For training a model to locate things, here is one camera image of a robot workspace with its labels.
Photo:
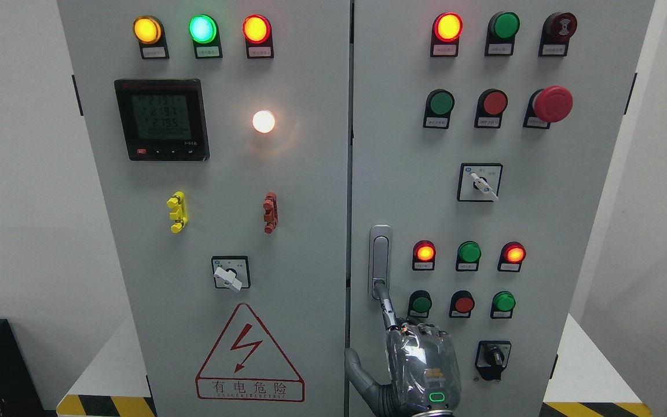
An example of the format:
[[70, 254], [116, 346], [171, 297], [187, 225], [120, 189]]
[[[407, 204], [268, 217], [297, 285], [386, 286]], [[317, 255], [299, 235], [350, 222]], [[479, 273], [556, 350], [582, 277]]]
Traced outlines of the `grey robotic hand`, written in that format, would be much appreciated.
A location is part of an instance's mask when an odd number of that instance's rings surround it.
[[345, 375], [376, 416], [412, 416], [460, 403], [460, 370], [452, 336], [431, 324], [397, 319], [389, 291], [376, 285], [386, 328], [391, 383], [380, 385], [362, 368], [359, 354], [345, 349]]

